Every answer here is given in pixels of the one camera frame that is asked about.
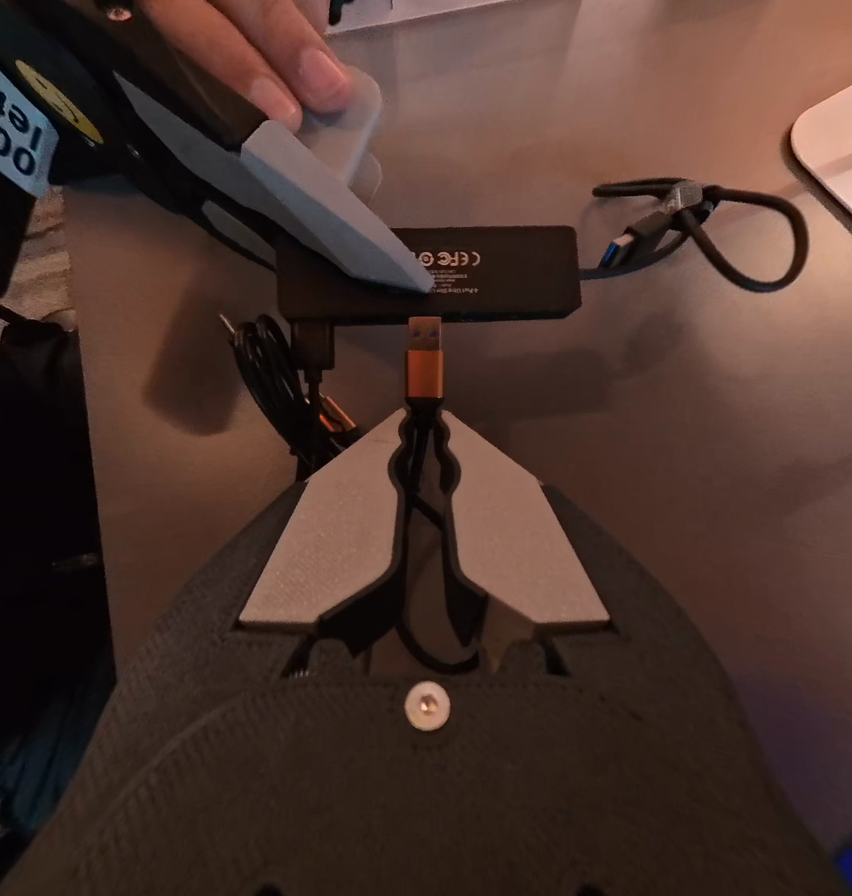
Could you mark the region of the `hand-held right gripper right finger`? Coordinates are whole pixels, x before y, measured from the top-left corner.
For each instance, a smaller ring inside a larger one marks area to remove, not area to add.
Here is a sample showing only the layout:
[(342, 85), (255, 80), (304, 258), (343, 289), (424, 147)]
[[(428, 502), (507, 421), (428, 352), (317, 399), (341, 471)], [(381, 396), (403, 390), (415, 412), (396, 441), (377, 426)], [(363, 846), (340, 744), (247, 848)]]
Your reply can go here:
[(601, 631), (611, 616), (540, 480), (443, 410), (436, 425), (447, 616), (482, 668), (509, 648)]

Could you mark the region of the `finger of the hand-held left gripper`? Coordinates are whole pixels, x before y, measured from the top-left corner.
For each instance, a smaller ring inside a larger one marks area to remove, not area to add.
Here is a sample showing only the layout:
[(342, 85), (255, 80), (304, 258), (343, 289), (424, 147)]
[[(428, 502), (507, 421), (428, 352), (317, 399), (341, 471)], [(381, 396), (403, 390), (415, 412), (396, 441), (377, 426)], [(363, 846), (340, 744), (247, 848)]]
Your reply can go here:
[(261, 212), (233, 199), (205, 199), (200, 225), (231, 251), (267, 270), (277, 269), (276, 242), (283, 230)]
[(345, 274), (419, 293), (433, 279), (414, 252), (282, 123), (266, 119), (229, 151), (116, 75), (130, 105), (207, 185), (263, 214)]

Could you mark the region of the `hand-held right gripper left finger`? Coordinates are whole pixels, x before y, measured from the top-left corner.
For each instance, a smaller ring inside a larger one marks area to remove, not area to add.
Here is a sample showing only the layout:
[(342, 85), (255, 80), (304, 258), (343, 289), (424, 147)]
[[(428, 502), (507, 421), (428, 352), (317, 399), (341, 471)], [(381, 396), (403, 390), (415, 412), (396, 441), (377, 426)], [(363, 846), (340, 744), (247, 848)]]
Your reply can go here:
[(251, 631), (341, 641), (365, 651), (403, 605), (407, 412), (398, 409), (312, 474), (243, 607)]

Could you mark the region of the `black cable orange plug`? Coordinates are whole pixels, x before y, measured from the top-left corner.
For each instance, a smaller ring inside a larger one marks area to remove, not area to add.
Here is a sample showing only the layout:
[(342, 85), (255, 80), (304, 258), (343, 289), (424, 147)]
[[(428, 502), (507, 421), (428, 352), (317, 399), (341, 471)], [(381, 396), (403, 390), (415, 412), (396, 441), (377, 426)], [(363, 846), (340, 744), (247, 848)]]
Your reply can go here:
[[(412, 514), (417, 511), (440, 532), (443, 518), (420, 496), (420, 484), (427, 449), (439, 420), (444, 399), (444, 353), (442, 348), (442, 320), (440, 317), (419, 316), (408, 321), (408, 340), (405, 352), (405, 401), (409, 420), (405, 433), (412, 436), (409, 459), (404, 466), (404, 522), (402, 528), (404, 551), (409, 547)], [(436, 657), (418, 641), (406, 620), (406, 597), (402, 598), (401, 613), (395, 630), (401, 643), (420, 666), (440, 676), (459, 676), (476, 671), (478, 653), (465, 659), (448, 662)]]

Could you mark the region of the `black usb hub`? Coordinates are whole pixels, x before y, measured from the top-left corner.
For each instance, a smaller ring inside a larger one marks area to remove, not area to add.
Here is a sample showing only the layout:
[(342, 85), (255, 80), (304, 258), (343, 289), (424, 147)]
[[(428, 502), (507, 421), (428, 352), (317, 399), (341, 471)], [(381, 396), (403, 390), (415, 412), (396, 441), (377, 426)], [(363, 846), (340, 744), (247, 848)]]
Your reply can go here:
[(276, 244), (276, 300), (287, 322), (401, 325), (562, 319), (581, 306), (577, 230), (571, 226), (395, 229), (432, 289), (355, 279), (292, 237)]

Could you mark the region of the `orange usb plug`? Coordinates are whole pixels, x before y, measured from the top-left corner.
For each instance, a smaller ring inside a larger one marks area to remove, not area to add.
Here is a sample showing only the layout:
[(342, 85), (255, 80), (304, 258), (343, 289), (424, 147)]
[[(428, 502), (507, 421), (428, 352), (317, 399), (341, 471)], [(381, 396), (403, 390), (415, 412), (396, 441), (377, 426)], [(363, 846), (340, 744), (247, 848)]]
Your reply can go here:
[(355, 442), (362, 435), (354, 421), (325, 394), (320, 396), (320, 421), (336, 442)]

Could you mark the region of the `person's left hand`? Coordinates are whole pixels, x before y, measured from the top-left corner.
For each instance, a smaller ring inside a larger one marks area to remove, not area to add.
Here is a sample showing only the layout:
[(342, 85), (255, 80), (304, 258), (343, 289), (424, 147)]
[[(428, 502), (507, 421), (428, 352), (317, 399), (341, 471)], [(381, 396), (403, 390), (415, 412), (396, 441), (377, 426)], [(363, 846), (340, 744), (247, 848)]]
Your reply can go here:
[(291, 132), (303, 113), (332, 115), (353, 95), (351, 77), (324, 40), (329, 1), (142, 1), (174, 48), (268, 119)]

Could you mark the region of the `person's black clothing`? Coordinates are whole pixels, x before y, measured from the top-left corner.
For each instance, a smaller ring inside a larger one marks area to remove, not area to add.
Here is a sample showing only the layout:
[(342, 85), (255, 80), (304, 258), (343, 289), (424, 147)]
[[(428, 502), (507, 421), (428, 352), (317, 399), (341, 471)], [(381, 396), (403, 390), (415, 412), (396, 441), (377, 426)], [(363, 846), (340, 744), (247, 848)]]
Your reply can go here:
[(26, 842), (69, 786), (115, 682), (60, 188), (0, 304), (0, 830)]

